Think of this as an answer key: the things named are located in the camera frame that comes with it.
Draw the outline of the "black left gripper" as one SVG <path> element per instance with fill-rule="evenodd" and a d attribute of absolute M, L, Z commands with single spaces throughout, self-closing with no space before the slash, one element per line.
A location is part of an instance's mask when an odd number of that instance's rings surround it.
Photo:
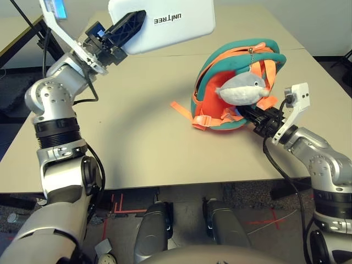
<path fill-rule="evenodd" d="M 121 47 L 140 31 L 145 17 L 145 10 L 130 12 L 108 29 L 96 21 L 85 31 L 84 47 L 103 66 L 118 65 L 128 56 Z"/>

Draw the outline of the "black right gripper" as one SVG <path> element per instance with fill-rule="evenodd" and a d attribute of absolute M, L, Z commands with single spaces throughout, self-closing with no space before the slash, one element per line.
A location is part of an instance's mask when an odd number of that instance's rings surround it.
<path fill-rule="evenodd" d="M 238 107 L 238 112 L 253 123 L 254 133 L 259 136 L 275 136 L 283 125 L 284 112 L 274 107 L 262 110 L 258 107 Z"/>

